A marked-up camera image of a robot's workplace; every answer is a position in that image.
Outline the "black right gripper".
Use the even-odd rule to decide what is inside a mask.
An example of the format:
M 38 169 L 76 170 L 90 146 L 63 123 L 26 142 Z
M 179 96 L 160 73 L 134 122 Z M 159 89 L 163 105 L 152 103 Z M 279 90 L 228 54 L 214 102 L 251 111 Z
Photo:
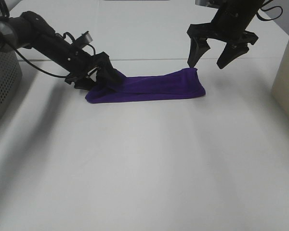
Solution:
M 187 34 L 191 39 L 190 52 L 187 60 L 189 67 L 195 67 L 210 46 L 208 39 L 227 43 L 217 61 L 220 69 L 225 68 L 233 60 L 249 51 L 247 43 L 254 45 L 258 36 L 246 30 L 250 21 L 219 21 L 204 24 L 191 24 Z

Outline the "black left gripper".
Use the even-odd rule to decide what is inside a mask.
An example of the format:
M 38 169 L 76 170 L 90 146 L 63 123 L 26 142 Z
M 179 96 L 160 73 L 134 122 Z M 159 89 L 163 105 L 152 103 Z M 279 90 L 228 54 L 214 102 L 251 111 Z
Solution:
M 116 89 L 123 85 L 124 78 L 119 71 L 111 66 L 109 56 L 105 53 L 89 55 L 85 51 L 69 57 L 65 70 L 69 74 L 65 77 L 67 84 L 74 83 L 77 90 L 100 90 L 101 87 Z M 96 73 L 96 81 L 91 75 Z

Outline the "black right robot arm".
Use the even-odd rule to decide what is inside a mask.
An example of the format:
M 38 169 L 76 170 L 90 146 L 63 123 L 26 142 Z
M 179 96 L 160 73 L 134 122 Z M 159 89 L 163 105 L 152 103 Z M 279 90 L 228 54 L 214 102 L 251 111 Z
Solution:
M 258 36 L 246 30 L 263 0 L 223 0 L 214 18 L 209 23 L 191 24 L 187 30 L 190 37 L 189 67 L 195 67 L 200 58 L 210 49 L 208 39 L 226 43 L 217 61 L 220 69 L 249 51 L 248 44 L 254 45 Z

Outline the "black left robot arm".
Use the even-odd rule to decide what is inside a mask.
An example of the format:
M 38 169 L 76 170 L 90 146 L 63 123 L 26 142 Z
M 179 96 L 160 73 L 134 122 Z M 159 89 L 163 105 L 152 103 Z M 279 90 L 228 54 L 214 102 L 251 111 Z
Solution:
M 68 75 L 62 78 L 76 89 L 91 90 L 98 81 L 121 84 L 122 78 L 105 52 L 84 51 L 91 42 L 88 31 L 78 38 L 69 32 L 61 35 L 32 11 L 19 17 L 0 16 L 0 52 L 35 49 L 66 70 Z

